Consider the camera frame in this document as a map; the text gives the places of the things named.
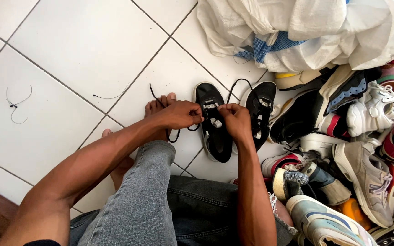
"blue sneaker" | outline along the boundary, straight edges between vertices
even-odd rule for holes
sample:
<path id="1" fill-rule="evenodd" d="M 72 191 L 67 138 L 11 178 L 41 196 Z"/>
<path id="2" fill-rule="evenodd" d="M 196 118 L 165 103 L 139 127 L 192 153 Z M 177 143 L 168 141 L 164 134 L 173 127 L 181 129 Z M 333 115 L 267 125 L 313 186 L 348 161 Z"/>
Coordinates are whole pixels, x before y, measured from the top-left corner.
<path id="1" fill-rule="evenodd" d="M 297 229 L 314 245 L 377 246 L 357 222 L 304 195 L 286 205 Z"/>

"beige sneaker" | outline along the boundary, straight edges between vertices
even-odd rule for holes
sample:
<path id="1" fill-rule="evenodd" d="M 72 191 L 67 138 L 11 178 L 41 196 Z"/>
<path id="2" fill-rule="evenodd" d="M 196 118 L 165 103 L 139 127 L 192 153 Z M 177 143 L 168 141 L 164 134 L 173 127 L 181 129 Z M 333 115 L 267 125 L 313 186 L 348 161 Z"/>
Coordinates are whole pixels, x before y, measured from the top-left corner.
<path id="1" fill-rule="evenodd" d="M 390 227 L 393 218 L 386 189 L 392 176 L 387 165 L 373 156 L 373 145 L 366 142 L 338 143 L 332 146 L 332 153 L 340 170 L 352 182 L 364 213 L 377 225 Z"/>

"hand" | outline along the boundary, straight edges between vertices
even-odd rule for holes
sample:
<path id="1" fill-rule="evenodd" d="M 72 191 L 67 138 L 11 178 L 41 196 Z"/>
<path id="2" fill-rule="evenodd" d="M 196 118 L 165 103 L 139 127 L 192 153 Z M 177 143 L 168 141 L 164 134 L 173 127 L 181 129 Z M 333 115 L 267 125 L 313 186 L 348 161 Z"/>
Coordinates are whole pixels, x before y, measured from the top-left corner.
<path id="1" fill-rule="evenodd" d="M 159 111 L 161 122 L 169 129 L 183 129 L 201 123 L 204 118 L 200 105 L 189 101 L 176 101 Z"/>
<path id="2" fill-rule="evenodd" d="M 252 137 L 252 124 L 249 110 L 236 103 L 218 106 L 218 111 L 224 117 L 226 128 L 235 141 L 245 141 Z"/>

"denim fabric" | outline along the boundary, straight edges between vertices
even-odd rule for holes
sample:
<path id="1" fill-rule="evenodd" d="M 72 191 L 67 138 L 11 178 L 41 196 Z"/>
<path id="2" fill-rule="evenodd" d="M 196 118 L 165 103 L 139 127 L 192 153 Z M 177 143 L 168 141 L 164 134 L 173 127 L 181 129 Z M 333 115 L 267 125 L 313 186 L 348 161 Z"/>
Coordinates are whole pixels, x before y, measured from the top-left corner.
<path id="1" fill-rule="evenodd" d="M 70 246 L 239 245 L 237 185 L 170 177 L 174 154 L 164 141 L 142 146 L 106 205 L 71 220 Z M 293 231 L 275 219 L 277 245 L 285 246 Z"/>

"person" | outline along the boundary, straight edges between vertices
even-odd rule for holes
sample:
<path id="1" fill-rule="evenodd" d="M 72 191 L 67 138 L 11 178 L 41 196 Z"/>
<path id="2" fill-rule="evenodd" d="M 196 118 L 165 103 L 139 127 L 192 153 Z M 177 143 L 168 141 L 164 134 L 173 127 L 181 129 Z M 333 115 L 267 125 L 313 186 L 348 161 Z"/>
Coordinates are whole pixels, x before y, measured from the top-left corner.
<path id="1" fill-rule="evenodd" d="M 238 104 L 218 107 L 238 147 L 238 186 L 171 176 L 171 129 L 205 120 L 199 104 L 174 93 L 145 106 L 143 120 L 67 157 L 25 196 L 0 246 L 286 245 L 296 230 L 285 207 L 272 208 L 252 139 Z M 133 161 L 128 156 L 139 147 Z M 107 175 L 116 193 L 101 210 L 70 221 L 70 208 Z"/>

